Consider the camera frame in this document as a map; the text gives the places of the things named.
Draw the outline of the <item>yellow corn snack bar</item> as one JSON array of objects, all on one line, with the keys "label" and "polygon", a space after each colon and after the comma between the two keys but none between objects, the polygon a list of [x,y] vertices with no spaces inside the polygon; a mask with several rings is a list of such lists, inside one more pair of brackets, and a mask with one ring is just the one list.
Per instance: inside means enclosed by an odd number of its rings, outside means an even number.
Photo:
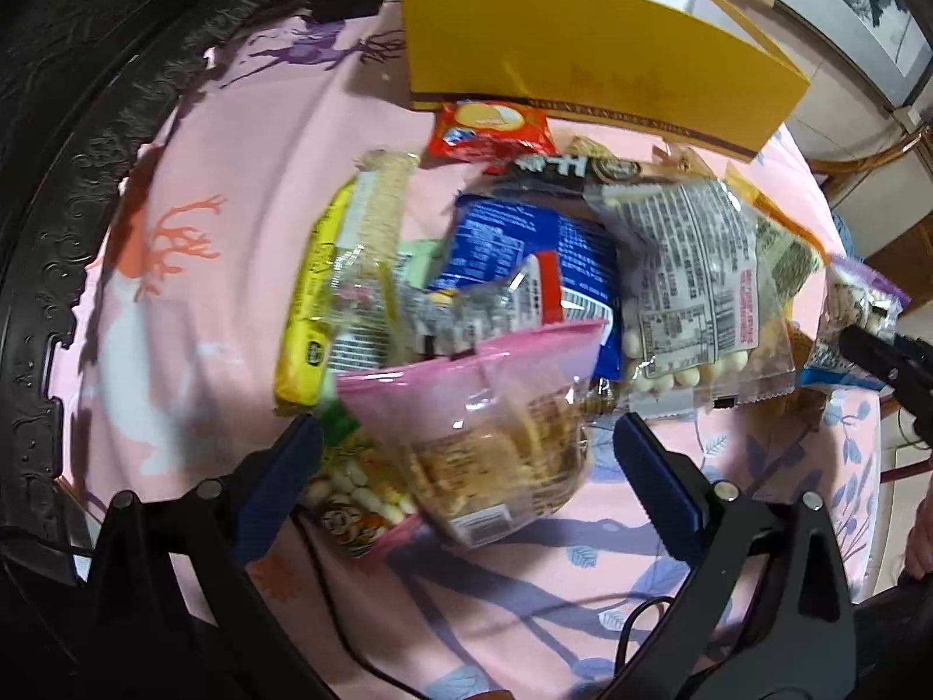
[{"label": "yellow corn snack bar", "polygon": [[338,188],[305,242],[273,373],[278,411],[310,410],[320,399],[334,338],[329,312],[337,239],[354,183],[351,177]]}]

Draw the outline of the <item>pink bag of crackers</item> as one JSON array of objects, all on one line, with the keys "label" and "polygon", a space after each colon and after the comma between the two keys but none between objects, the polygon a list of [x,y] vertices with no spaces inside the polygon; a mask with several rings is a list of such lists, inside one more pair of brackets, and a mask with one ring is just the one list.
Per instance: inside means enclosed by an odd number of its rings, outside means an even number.
[{"label": "pink bag of crackers", "polygon": [[487,339],[460,357],[337,377],[337,397],[449,539],[485,547],[560,510],[590,468],[584,401],[601,319]]}]

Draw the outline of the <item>clear sesame bar packet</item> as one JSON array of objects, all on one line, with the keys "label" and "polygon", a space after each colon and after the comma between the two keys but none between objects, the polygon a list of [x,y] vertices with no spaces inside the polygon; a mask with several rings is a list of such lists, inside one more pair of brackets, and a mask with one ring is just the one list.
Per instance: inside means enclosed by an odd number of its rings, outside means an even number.
[{"label": "clear sesame bar packet", "polygon": [[398,245],[414,153],[370,150],[357,161],[348,207],[335,241],[327,324],[338,373],[389,367],[404,331],[398,315]]}]

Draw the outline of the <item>wooden chair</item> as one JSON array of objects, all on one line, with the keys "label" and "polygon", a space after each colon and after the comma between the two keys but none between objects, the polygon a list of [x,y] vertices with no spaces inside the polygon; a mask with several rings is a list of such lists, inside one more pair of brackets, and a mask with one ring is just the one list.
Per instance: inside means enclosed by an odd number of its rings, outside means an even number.
[{"label": "wooden chair", "polygon": [[830,213],[844,226],[856,258],[913,297],[931,300],[931,123],[873,155],[809,160]]}]

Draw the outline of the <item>clear bag of white candies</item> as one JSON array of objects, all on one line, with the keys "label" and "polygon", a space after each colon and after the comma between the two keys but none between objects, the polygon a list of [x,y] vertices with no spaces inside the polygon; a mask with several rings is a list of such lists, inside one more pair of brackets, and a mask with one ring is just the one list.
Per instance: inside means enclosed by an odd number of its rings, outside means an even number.
[{"label": "clear bag of white candies", "polygon": [[680,417],[791,394],[788,324],[748,202],[717,178],[593,187],[585,201],[617,245],[623,411]]}]

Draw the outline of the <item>peanut snack bag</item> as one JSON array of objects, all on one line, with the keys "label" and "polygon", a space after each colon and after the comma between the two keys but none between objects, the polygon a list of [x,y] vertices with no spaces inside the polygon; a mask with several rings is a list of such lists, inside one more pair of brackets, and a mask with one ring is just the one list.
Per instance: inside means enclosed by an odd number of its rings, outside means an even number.
[{"label": "peanut snack bag", "polygon": [[299,507],[345,557],[382,555],[422,526],[418,506],[378,444],[340,405],[321,414],[324,447]]}]

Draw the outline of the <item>pink patterned tablecloth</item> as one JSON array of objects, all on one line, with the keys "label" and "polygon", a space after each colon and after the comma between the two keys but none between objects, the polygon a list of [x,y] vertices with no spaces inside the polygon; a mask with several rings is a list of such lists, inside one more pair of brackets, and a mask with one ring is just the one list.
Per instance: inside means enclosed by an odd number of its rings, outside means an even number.
[{"label": "pink patterned tablecloth", "polygon": [[[131,490],[173,499],[229,473],[285,428],[273,406],[289,296],[311,226],[362,153],[419,150],[402,9],[318,26],[283,17],[220,55],[125,185],[55,365],[69,415],[68,482],[101,512]],[[285,526],[250,577],[345,698],[590,698],[623,622],[672,593],[666,555],[598,432],[587,483],[497,545],[432,533],[351,561]]]}]

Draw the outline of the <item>framed ink painting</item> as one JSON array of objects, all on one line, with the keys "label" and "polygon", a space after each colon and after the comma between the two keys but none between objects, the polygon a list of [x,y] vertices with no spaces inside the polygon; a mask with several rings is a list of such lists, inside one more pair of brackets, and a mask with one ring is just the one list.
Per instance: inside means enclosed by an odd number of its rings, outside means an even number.
[{"label": "framed ink painting", "polygon": [[931,43],[906,0],[777,0],[816,30],[892,107],[920,89]]}]

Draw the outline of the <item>blue snack packet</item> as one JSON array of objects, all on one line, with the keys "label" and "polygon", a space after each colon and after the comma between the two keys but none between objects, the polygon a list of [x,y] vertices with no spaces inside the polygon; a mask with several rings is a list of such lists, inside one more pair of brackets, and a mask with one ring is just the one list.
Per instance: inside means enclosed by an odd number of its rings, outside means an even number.
[{"label": "blue snack packet", "polygon": [[464,194],[430,286],[465,291],[498,281],[508,281],[530,323],[599,321],[593,376],[622,379],[622,279],[606,229],[540,205]]}]

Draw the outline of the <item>yellow cardboard box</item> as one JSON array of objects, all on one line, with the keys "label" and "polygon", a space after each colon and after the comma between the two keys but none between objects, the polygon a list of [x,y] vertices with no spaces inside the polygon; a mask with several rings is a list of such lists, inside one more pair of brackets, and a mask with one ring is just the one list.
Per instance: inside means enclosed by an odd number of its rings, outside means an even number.
[{"label": "yellow cardboard box", "polygon": [[753,160],[809,87],[727,0],[402,0],[413,102],[511,100]]}]

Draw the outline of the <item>green snack packet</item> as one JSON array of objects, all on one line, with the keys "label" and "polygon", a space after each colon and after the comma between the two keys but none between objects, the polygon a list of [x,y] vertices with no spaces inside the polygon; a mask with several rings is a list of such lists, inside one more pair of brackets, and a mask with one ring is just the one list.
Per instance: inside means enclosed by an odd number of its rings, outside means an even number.
[{"label": "green snack packet", "polygon": [[398,245],[395,280],[400,285],[426,288],[443,267],[444,242],[442,240],[407,240]]}]

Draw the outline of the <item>red cookie packet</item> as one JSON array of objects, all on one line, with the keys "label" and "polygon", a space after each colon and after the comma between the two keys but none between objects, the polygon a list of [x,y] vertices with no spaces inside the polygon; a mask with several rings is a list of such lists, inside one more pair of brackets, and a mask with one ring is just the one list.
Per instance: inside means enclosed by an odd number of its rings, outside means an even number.
[{"label": "red cookie packet", "polygon": [[508,161],[557,152],[544,112],[500,100],[444,103],[427,144],[432,158],[460,163]]}]

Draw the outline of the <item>black carved wooden sofa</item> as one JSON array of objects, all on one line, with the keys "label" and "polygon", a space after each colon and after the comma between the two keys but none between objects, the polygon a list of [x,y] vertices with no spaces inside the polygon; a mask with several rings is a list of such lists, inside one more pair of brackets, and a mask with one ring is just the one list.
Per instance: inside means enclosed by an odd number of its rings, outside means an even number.
[{"label": "black carved wooden sofa", "polygon": [[2,555],[73,583],[58,476],[55,354],[120,182],[204,64],[267,9],[368,13],[380,0],[29,0],[2,40]]}]

